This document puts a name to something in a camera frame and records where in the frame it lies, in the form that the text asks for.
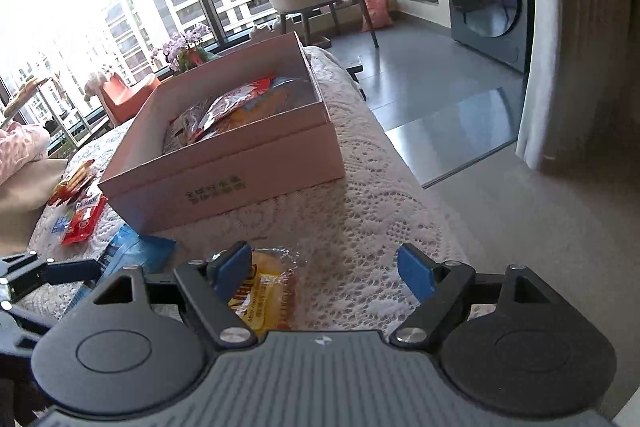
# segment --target red plastic bag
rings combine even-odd
[[[389,16],[388,0],[364,0],[367,4],[367,10],[371,17],[371,23],[374,28],[384,28],[391,26],[391,17]],[[366,19],[362,18],[362,31],[368,32],[369,26]]]

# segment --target blue package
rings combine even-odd
[[[129,225],[122,225],[98,259],[102,275],[97,281],[85,281],[66,308],[65,314],[111,274],[123,266],[141,266],[144,273],[159,273],[164,269],[175,241],[152,235],[138,235]]]

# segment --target red snack package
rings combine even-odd
[[[251,84],[238,87],[228,93],[219,96],[211,106],[205,111],[198,127],[190,136],[188,144],[196,143],[211,127],[222,120],[226,115],[242,107],[249,100],[264,94],[271,87],[271,82],[275,75],[265,76]]]
[[[65,237],[62,238],[60,245],[71,245],[84,241],[94,233],[95,225],[98,223],[106,203],[107,198],[102,195],[96,182],[87,190],[86,196],[78,201],[74,216],[69,222]]]

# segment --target open box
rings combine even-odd
[[[309,79],[316,101],[161,155],[170,120],[271,73]],[[298,36],[288,33],[163,82],[134,118],[99,187],[134,230],[153,233],[343,176],[318,82]]]

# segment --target bed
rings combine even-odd
[[[346,177],[158,235],[177,242],[172,266],[205,259],[239,240],[291,248],[304,265],[295,327],[389,332],[417,304],[396,270],[400,244],[414,243],[436,261],[466,258],[437,202],[386,138],[349,74],[324,50],[308,47],[305,53],[334,120]],[[87,158],[104,169],[127,129],[123,124],[86,145],[67,170]],[[60,247],[49,233],[59,215],[59,209],[47,207],[30,241],[30,250],[57,261],[96,259],[123,224],[107,206],[89,240]],[[20,305],[59,318],[76,287],[45,285]]]

